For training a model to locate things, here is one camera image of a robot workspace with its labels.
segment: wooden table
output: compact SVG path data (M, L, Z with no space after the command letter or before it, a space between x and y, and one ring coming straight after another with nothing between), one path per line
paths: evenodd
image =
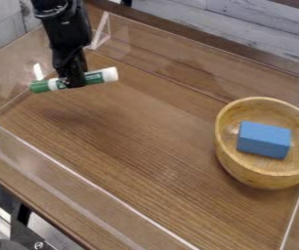
M299 105L299 64L102 1L90 2L95 27L102 9L94 5L152 26L160 23L178 35L111 17L112 39L87 56L91 69L118 66L120 81L25 93L3 108L0 126L21 139L0 145L3 150L21 151L24 140L53 162L43 165L40 153L12 153L29 174L0 159L0 184L88 249L279 249L299 187L264 191L235 181L215 157L214 123L226 104L243 97L270 96ZM43 37L41 30L32 32L0 52L0 61L24 57L31 46L23 44ZM264 56L262 62L243 53ZM49 68L49 55L36 56ZM286 71L270 65L278 62ZM55 161L67 171L53 167ZM108 195L98 197L85 182ZM120 207L106 197L118 197ZM90 212L102 206L98 200L111 204L99 207L104 221ZM294 246L299 223L288 249L299 249Z

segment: glue stick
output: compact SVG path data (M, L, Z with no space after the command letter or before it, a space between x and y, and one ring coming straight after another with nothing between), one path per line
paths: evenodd
M85 73L87 85L119 81L119 72L116 67L91 71ZM61 78L52 78L49 80L32 81L29 89L39 94L47 91L57 91L68 89L65 80Z

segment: wooden bowl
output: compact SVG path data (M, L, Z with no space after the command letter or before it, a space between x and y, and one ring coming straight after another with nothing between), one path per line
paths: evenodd
M254 121L292 130L291 150L278 160L236 149L242 121ZM215 123L218 159L242 183L255 188L279 189L299 184L299 107L271 98L247 98L231 103Z

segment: blue block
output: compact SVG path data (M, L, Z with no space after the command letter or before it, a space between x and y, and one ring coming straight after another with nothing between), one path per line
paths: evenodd
M243 121L238 149L276 159L284 159L291 148L291 130Z

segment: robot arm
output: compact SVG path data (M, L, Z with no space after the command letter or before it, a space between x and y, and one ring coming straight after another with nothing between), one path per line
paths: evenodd
M87 85L90 71L84 47L92 31L84 0L31 0L35 16L41 20L52 49L52 63L68 88Z

